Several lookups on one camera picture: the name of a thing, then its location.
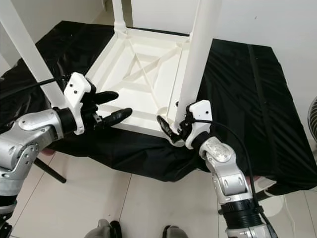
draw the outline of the black strap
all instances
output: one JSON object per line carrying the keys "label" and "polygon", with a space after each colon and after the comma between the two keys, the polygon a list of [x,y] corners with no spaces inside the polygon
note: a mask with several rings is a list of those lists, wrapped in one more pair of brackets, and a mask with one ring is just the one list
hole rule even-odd
{"label": "black strap", "polygon": [[271,148],[270,153],[271,153],[271,157],[273,158],[273,162],[276,163],[277,152],[276,152],[276,148],[275,148],[275,141],[273,138],[272,122],[269,118],[269,114],[268,114],[269,109],[267,107],[267,103],[266,103],[263,89],[262,89],[261,77],[259,74],[259,69],[258,69],[258,64],[257,64],[257,58],[254,54],[254,50],[253,50],[252,45],[248,45],[248,50],[249,50],[249,55],[250,55],[250,62],[251,62],[251,66],[252,66],[252,71],[253,71],[253,75],[254,75],[254,81],[255,81],[256,88],[257,88],[258,97],[259,97],[260,107],[262,110],[264,127],[265,127],[265,131],[266,131],[267,139],[268,139],[268,142],[269,142],[269,145]]}

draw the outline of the white plastic part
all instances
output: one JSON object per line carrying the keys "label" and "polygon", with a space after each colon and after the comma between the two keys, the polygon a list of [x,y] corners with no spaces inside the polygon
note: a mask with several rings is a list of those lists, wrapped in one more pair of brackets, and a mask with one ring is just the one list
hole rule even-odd
{"label": "white plastic part", "polygon": [[220,8],[221,0],[199,1],[186,71],[181,86],[179,106],[175,119],[176,126],[183,121],[186,106],[193,103],[197,98],[212,39],[216,32]]}
{"label": "white plastic part", "polygon": [[[211,105],[208,100],[201,100],[189,107],[189,111],[196,120],[212,120]],[[210,132],[210,123],[195,122],[192,124],[192,131],[185,141],[188,149],[192,150],[193,140],[202,132]]]}
{"label": "white plastic part", "polygon": [[66,106],[71,110],[77,129],[74,131],[76,135],[85,132],[84,123],[80,115],[83,104],[80,102],[85,93],[91,91],[91,86],[87,79],[80,73],[72,73],[70,80],[64,90]]}
{"label": "white plastic part", "polygon": [[126,25],[123,17],[121,0],[113,0],[113,14],[114,14],[114,30],[117,32],[126,32]]}
{"label": "white plastic part", "polygon": [[[0,22],[36,81],[41,82],[53,78],[49,68],[45,64],[29,33],[23,25],[21,18],[16,12],[11,0],[1,0]],[[41,88],[53,107],[64,107],[64,96],[57,83],[53,82],[48,85],[41,86]]]}

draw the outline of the fan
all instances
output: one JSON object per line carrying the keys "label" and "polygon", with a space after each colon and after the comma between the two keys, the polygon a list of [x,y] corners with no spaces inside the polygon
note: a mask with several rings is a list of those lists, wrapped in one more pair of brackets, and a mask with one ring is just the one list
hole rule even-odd
{"label": "fan", "polygon": [[317,97],[313,100],[308,111],[308,125],[311,134],[317,142]]}

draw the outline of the grout line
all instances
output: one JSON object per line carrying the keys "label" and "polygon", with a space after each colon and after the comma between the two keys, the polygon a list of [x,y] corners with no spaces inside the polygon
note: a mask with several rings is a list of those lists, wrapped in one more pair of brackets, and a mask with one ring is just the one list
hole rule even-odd
{"label": "grout line", "polygon": [[217,216],[218,216],[218,238],[220,238],[220,229],[219,229],[219,217],[220,217],[220,215],[218,214],[218,199],[217,199]]}
{"label": "grout line", "polygon": [[306,197],[305,191],[304,191],[304,196],[305,196],[305,199],[306,199],[306,204],[307,204],[307,207],[308,207],[309,215],[310,215],[310,217],[311,217],[311,221],[312,221],[312,224],[313,224],[313,228],[314,228],[314,232],[315,232],[315,237],[317,237],[316,229],[315,229],[315,226],[314,226],[314,222],[313,222],[311,210],[309,209],[309,205],[308,205],[308,201],[307,201],[307,197]]}
{"label": "grout line", "polygon": [[[53,158],[55,157],[55,155],[56,155],[56,152],[55,152],[55,154],[52,156],[52,158],[50,159],[48,165],[51,163],[51,161],[53,160]],[[28,205],[28,203],[29,203],[29,201],[30,201],[30,199],[31,199],[31,197],[32,197],[32,195],[33,195],[33,193],[35,192],[35,190],[36,190],[37,186],[39,185],[39,183],[40,183],[42,177],[44,176],[44,174],[45,174],[45,172],[43,171],[43,173],[42,173],[42,175],[41,175],[39,181],[37,182],[35,188],[33,189],[32,193],[31,193],[31,195],[30,195],[29,199],[28,199],[27,202],[25,203],[25,206],[23,207],[22,212],[20,213],[18,219],[16,220],[16,222],[15,222],[15,224],[14,224],[12,230],[14,230],[16,224],[18,224],[18,222],[19,222],[19,220],[20,220],[20,217],[22,216],[22,213],[24,212],[26,206]]]}
{"label": "grout line", "polygon": [[125,200],[126,200],[126,198],[127,198],[127,194],[128,194],[128,190],[129,190],[129,187],[130,187],[131,179],[132,179],[132,174],[131,174],[131,176],[130,176],[129,183],[128,183],[128,187],[127,187],[127,191],[126,191],[126,193],[125,193],[125,197],[124,197],[124,201],[123,201],[123,205],[122,205],[122,209],[121,209],[121,213],[120,213],[120,217],[119,217],[119,222],[120,222],[120,220],[121,220],[121,215],[122,215],[122,212],[123,212]]}

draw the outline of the stool leg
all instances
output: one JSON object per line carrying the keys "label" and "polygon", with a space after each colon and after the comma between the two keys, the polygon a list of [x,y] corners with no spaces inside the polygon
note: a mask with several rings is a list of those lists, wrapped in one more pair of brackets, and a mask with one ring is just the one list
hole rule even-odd
{"label": "stool leg", "polygon": [[66,179],[60,175],[58,172],[56,172],[55,170],[53,170],[50,166],[48,166],[47,164],[45,164],[42,160],[40,160],[39,158],[36,158],[34,161],[34,164],[36,166],[38,166],[40,169],[42,169],[44,172],[48,173],[49,175],[51,175],[53,178],[57,179],[58,181],[60,181],[61,183],[66,183]]}

